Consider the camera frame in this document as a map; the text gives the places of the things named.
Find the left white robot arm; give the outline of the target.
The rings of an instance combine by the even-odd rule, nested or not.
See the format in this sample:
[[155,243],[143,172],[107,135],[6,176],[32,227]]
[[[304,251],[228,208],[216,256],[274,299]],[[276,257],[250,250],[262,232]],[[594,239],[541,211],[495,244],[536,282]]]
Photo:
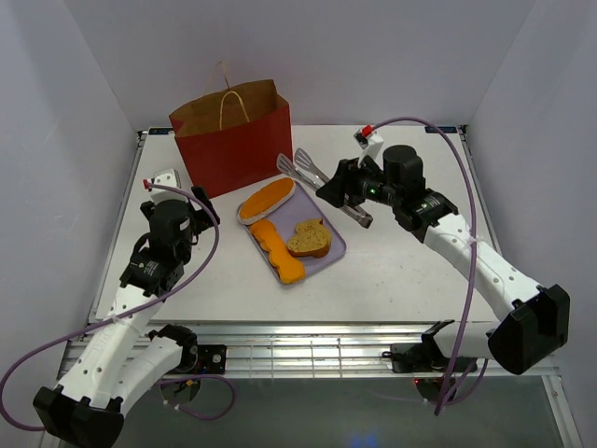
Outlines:
[[197,338],[182,326],[166,325],[149,333],[150,344],[134,360],[128,356],[146,325],[166,298],[187,285],[184,267],[200,234],[220,223],[203,188],[185,197],[166,188],[149,187],[141,206],[148,233],[135,244],[119,278],[113,314],[94,332],[75,365],[53,388],[34,398],[45,430],[76,447],[110,447],[117,440],[132,405],[167,373],[194,372]]

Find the metal kitchen tongs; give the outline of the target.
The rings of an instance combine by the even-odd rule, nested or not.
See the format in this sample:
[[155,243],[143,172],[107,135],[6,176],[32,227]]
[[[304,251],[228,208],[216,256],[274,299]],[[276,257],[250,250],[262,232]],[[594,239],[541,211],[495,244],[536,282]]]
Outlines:
[[[330,178],[313,162],[311,156],[302,148],[297,148],[294,159],[290,160],[285,154],[279,153],[276,158],[278,171],[316,192],[324,186]],[[368,229],[373,217],[361,206],[340,207],[342,213],[356,221],[361,227]]]

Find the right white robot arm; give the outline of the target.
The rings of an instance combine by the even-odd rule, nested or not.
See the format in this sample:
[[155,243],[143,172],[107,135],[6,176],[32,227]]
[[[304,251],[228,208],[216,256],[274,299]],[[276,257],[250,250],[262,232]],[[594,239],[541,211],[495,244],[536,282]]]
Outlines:
[[415,149],[388,147],[379,166],[370,157],[340,161],[336,173],[316,191],[336,208],[366,200],[392,208],[399,226],[437,252],[490,305],[493,322],[436,323],[422,336],[423,364],[442,371],[455,359],[489,358],[522,374],[566,344],[570,297],[560,286],[544,287],[521,273],[491,246],[473,238],[472,227],[444,195],[425,185],[423,161]]

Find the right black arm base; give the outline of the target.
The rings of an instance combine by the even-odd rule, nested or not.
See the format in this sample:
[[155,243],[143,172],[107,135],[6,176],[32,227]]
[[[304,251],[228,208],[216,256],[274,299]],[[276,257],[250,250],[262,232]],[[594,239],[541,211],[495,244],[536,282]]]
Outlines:
[[382,352],[382,358],[389,359],[394,373],[444,372],[450,359],[436,348],[423,343],[393,343]]

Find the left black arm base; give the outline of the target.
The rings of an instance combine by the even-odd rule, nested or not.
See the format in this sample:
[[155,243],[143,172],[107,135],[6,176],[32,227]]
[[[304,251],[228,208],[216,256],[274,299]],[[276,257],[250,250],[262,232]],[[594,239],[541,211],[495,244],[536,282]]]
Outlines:
[[226,371],[228,348],[224,344],[197,346],[194,372],[198,374],[223,374]]

